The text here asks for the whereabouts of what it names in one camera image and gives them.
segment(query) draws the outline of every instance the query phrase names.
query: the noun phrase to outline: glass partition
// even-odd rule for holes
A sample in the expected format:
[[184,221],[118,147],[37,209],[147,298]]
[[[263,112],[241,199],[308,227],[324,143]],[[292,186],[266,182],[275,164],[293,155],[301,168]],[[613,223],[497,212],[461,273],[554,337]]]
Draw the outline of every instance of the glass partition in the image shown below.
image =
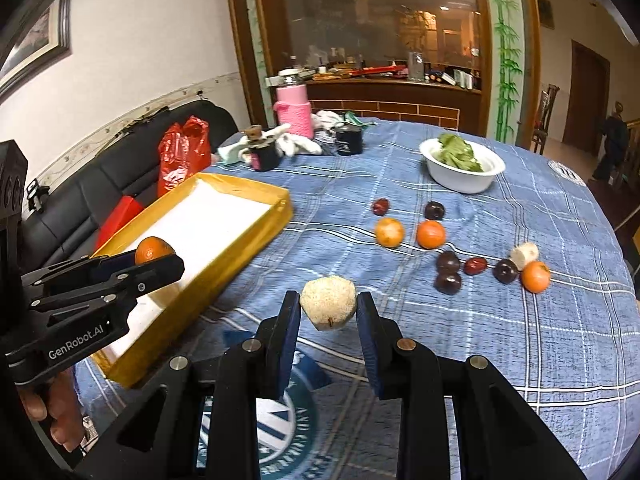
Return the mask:
[[285,0],[298,62],[425,62],[478,70],[476,0]]

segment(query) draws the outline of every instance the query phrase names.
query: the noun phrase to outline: doorway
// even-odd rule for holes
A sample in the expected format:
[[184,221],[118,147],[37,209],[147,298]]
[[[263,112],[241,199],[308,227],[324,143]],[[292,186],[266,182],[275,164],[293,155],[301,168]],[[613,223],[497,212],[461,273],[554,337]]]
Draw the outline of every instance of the doorway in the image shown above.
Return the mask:
[[598,155],[609,102],[609,60],[572,41],[571,93],[562,142]]

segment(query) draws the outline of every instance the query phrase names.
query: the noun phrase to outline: green lettuce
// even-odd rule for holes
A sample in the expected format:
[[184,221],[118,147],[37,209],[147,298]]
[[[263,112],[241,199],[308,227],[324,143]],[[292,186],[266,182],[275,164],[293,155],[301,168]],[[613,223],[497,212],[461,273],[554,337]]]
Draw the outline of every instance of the green lettuce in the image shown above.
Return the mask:
[[456,134],[440,134],[438,137],[442,149],[434,158],[453,168],[466,171],[482,171],[482,166],[474,157],[471,144]]

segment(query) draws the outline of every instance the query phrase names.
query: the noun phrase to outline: black leather sofa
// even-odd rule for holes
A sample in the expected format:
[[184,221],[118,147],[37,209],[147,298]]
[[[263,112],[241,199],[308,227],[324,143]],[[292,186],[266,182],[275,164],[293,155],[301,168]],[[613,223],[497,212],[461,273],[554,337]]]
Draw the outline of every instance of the black leather sofa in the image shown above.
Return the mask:
[[144,207],[151,204],[156,199],[162,135],[191,115],[209,123],[212,152],[238,130],[231,114],[208,100],[162,110],[136,124],[53,190],[42,213],[33,212],[22,222],[22,272],[92,254],[100,226],[123,196],[135,197]]

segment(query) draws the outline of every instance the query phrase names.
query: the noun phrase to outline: green bamboo decoration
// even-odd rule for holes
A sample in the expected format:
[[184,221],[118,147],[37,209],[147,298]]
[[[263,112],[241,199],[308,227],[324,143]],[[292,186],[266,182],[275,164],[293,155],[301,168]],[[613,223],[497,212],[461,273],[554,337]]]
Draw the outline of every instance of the green bamboo decoration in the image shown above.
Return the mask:
[[498,115],[496,120],[495,139],[500,142],[514,142],[516,132],[509,124],[511,112],[519,100],[518,87],[514,81],[522,74],[518,60],[522,50],[514,44],[519,40],[516,31],[511,27],[511,11],[518,9],[517,0],[493,0],[498,10],[495,23],[495,35],[498,38],[500,53],[500,82],[498,87]]

